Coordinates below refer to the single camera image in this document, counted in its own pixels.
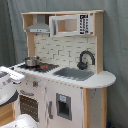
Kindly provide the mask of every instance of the stovetop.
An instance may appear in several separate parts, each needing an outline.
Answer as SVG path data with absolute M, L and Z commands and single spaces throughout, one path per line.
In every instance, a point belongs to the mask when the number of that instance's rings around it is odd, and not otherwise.
M 23 69 L 27 69 L 27 70 L 32 70 L 32 71 L 35 71 L 35 72 L 46 73 L 48 71 L 51 71 L 52 69 L 55 69 L 55 68 L 59 67 L 59 65 L 40 63 L 38 66 L 35 66 L 35 67 L 28 67 L 25 64 L 20 65 L 18 67 L 23 68 Z

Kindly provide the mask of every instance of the white cabinet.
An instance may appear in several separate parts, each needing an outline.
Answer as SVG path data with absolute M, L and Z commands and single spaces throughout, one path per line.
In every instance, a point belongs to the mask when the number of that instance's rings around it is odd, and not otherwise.
M 93 13 L 50 16 L 50 37 L 93 34 Z
M 83 90 L 47 81 L 49 128 L 83 128 Z

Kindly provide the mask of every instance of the white tile backsplash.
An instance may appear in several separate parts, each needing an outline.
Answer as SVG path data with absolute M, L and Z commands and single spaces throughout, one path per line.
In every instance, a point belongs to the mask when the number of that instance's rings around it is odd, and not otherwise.
M 95 55 L 96 37 L 55 37 L 48 34 L 35 35 L 35 51 L 43 62 L 77 67 L 80 53 L 88 50 Z M 91 65 L 90 56 L 84 55 L 83 62 L 88 62 L 88 69 L 95 70 Z

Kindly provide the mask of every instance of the gray wall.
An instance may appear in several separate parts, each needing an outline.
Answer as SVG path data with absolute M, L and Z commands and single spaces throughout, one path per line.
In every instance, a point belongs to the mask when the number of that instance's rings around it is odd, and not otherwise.
M 6 0 L 0 0 L 0 66 L 15 64 L 15 50 L 11 21 Z
M 104 70 L 116 75 L 108 87 L 108 121 L 116 128 L 128 128 L 128 1 L 127 0 L 7 0 L 17 63 L 27 56 L 21 12 L 105 10 Z

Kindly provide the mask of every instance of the countertop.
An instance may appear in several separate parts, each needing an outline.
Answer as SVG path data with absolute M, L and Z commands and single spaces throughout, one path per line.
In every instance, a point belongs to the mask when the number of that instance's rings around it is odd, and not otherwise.
M 50 80 L 65 82 L 68 84 L 72 84 L 73 86 L 76 86 L 76 87 L 83 87 L 83 88 L 90 88 L 90 89 L 91 88 L 104 88 L 104 87 L 112 85 L 116 81 L 115 75 L 113 75 L 112 73 L 110 73 L 108 71 L 102 71 L 99 74 L 94 74 L 91 77 L 89 77 L 88 79 L 86 79 L 85 81 L 76 81 L 76 80 L 58 77 L 58 76 L 53 75 L 53 73 L 55 71 L 58 71 L 58 70 L 64 68 L 64 66 L 55 68 L 47 73 L 41 73 L 41 72 L 34 72 L 31 70 L 19 68 L 18 66 L 20 66 L 22 64 L 24 64 L 24 63 L 15 65 L 14 70 L 29 73 L 32 75 L 38 75 L 38 76 L 41 76 L 43 78 L 50 79 Z

